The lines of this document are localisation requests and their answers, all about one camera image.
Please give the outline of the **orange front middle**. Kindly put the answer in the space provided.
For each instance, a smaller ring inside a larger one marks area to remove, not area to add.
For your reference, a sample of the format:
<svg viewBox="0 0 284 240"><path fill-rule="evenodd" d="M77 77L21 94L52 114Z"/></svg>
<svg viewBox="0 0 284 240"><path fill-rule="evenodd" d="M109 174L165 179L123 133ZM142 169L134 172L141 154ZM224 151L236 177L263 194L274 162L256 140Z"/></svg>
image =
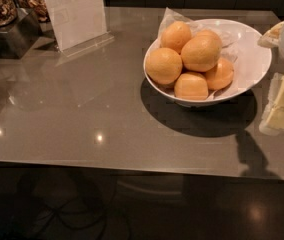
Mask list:
<svg viewBox="0 0 284 240"><path fill-rule="evenodd" d="M185 100L205 100L208 97L205 77L196 72L186 72L179 76L174 86L177 98Z"/></svg>

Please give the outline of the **dark metal food stand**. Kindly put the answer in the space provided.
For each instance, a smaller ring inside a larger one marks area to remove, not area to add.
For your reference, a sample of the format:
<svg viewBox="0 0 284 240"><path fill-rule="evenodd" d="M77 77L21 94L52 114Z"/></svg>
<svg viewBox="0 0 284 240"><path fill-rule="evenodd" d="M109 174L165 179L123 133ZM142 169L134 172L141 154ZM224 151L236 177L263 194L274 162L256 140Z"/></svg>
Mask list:
<svg viewBox="0 0 284 240"><path fill-rule="evenodd" d="M19 8L17 18L0 27L0 58L22 58L41 35L36 13L32 9Z"/></svg>

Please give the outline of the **white paper bowl liner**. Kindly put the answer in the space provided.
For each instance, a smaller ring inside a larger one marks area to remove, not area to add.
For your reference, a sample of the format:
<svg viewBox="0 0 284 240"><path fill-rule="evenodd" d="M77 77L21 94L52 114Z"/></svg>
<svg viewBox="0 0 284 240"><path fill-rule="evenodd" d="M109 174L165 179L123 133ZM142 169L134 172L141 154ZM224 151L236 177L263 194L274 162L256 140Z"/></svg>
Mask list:
<svg viewBox="0 0 284 240"><path fill-rule="evenodd" d="M241 43L242 25L240 23L223 19L191 20L167 8L164 13L164 18L159 26L158 37L148 49L146 56L161 47L163 33L175 22L183 22L187 25L192 36L195 36L202 31L211 31L218 35L222 41L220 57L232 64L233 71L229 74L230 81L221 79L221 83L226 83L226 85L219 89L209 89L208 96L204 100L178 98L174 92L174 83L161 85L146 73L148 81L156 90L164 96L167 96L169 99L180 103L190 103L193 106L221 102L235 97L245 90L245 69L241 66L242 60L244 59L241 52L244 50L245 46Z"/></svg>

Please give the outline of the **orange centre top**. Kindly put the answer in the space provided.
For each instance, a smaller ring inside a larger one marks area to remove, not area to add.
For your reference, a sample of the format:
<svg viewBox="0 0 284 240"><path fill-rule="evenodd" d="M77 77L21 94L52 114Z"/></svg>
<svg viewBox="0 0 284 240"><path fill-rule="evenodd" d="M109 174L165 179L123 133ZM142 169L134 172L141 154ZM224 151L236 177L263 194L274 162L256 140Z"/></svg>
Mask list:
<svg viewBox="0 0 284 240"><path fill-rule="evenodd" d="M222 41L219 37L200 35L184 45L181 58L186 69L207 72L217 64L221 50Z"/></svg>

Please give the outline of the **clear acrylic sign holder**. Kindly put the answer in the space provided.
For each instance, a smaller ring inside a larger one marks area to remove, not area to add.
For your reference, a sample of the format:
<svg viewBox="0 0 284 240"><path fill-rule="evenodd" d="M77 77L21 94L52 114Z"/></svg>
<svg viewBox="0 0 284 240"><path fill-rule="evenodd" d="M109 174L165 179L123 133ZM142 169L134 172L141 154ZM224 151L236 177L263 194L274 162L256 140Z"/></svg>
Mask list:
<svg viewBox="0 0 284 240"><path fill-rule="evenodd" d="M44 0L58 50L70 57L100 48L114 36L107 26L104 0Z"/></svg>

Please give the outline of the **orange right lower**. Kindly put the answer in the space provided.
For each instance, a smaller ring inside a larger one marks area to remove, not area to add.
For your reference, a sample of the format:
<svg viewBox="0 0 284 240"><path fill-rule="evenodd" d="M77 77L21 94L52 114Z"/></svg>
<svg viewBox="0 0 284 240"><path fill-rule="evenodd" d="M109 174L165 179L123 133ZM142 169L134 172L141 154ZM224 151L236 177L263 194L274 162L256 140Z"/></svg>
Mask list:
<svg viewBox="0 0 284 240"><path fill-rule="evenodd" d="M208 88L216 91L231 84L234 77L234 66L229 60L220 57L218 63L204 74Z"/></svg>

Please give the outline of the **orange back left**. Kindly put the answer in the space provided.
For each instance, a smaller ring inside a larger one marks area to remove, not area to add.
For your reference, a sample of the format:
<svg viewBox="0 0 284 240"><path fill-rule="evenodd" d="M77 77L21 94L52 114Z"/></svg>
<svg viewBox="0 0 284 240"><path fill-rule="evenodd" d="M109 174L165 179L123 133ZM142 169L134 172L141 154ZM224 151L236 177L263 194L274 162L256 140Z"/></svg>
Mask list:
<svg viewBox="0 0 284 240"><path fill-rule="evenodd" d="M182 21L175 21L161 34L161 46L181 53L182 48L191 38L190 27Z"/></svg>

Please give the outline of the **orange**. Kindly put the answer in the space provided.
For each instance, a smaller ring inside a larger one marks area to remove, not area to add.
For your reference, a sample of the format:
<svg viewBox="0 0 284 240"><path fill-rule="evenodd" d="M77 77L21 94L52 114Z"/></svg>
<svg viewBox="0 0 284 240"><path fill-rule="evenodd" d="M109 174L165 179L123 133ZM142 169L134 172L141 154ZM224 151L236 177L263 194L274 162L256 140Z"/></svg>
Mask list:
<svg viewBox="0 0 284 240"><path fill-rule="evenodd" d="M217 33L215 33L214 31L209 30L209 29L201 30L201 31L197 32L195 34L195 36L210 37L210 38L215 39L221 46L223 45L220 36Z"/></svg>
<svg viewBox="0 0 284 240"><path fill-rule="evenodd" d="M180 55L170 48L158 48L146 56L146 73L158 84L173 83L180 76L182 68Z"/></svg>
<svg viewBox="0 0 284 240"><path fill-rule="evenodd" d="M216 91L231 84L234 77L234 66L229 60L220 57L218 63L204 74L208 88Z"/></svg>
<svg viewBox="0 0 284 240"><path fill-rule="evenodd" d="M179 76L174 86L177 98L185 100L205 100L208 97L205 77L196 72L186 72Z"/></svg>
<svg viewBox="0 0 284 240"><path fill-rule="evenodd" d="M161 34L161 46L181 53L182 48L191 38L190 27L182 21L175 21Z"/></svg>
<svg viewBox="0 0 284 240"><path fill-rule="evenodd" d="M186 69L207 72L217 64L221 50L222 41L219 37L200 35L184 45L181 58Z"/></svg>

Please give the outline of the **orange front left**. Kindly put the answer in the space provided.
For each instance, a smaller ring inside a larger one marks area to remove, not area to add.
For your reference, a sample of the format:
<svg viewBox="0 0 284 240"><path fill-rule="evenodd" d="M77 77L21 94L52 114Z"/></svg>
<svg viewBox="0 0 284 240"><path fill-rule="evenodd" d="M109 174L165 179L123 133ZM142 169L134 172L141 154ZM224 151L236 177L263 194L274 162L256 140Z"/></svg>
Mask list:
<svg viewBox="0 0 284 240"><path fill-rule="evenodd" d="M180 55L170 48L158 48L146 56L146 73L158 84L173 83L180 76L182 68Z"/></svg>

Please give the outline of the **orange back right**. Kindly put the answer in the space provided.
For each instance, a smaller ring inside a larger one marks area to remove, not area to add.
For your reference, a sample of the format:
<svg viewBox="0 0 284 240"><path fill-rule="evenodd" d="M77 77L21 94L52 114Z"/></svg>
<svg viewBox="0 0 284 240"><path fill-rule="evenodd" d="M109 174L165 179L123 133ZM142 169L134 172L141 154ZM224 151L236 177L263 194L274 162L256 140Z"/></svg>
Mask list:
<svg viewBox="0 0 284 240"><path fill-rule="evenodd" d="M195 34L195 36L210 37L210 38L215 39L221 46L223 45L220 36L217 33L215 33L214 31L209 30L209 29L201 30L201 31L197 32Z"/></svg>

